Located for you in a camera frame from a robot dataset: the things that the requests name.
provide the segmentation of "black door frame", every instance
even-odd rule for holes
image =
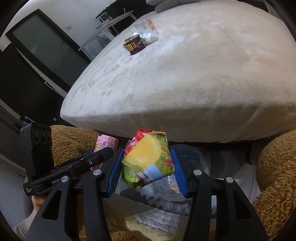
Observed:
[[[79,45],[74,42],[58,25],[56,25],[49,17],[47,17],[40,9],[35,10],[30,13],[28,16],[24,17],[16,25],[14,25],[7,33],[6,36],[13,43],[15,47],[39,70],[41,70],[48,78],[55,82],[66,92],[69,92],[71,86],[64,82],[60,77],[58,77],[51,69],[49,69],[45,64],[43,64],[35,55],[33,55],[14,35],[13,31],[16,30],[20,25],[22,25],[26,20],[32,16],[37,15],[42,19],[52,30],[54,30],[63,40],[68,43],[70,47],[75,50],[83,59],[88,63],[91,63],[91,60],[82,52],[78,51]]]

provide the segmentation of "pink box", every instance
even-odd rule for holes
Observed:
[[[105,147],[110,147],[115,153],[117,151],[117,146],[118,146],[118,139],[110,136],[106,136],[106,135],[101,135],[101,136],[98,136],[98,140],[96,142],[96,148],[94,152],[99,151]],[[92,167],[91,170],[93,171],[95,169],[100,169],[102,165],[103,163],[96,165]]]

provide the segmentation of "chip bag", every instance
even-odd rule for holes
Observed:
[[[139,129],[124,150],[123,180],[131,188],[142,188],[171,175],[175,166],[166,133]]]

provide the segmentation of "beige fabric surface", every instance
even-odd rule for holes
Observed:
[[[130,55],[124,40],[151,17],[159,39]],[[73,125],[171,141],[260,139],[296,127],[296,43],[249,4],[204,1],[141,17],[92,61],[66,96]]]

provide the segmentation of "camera lens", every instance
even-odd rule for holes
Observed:
[[[52,140],[52,137],[51,137],[51,135],[49,133],[47,134],[47,139],[48,139],[49,142],[51,142],[51,140]]]
[[[34,140],[35,140],[36,143],[39,142],[39,135],[38,135],[37,132],[34,133]]]
[[[46,142],[46,135],[44,132],[41,132],[41,141],[42,141],[42,143]]]

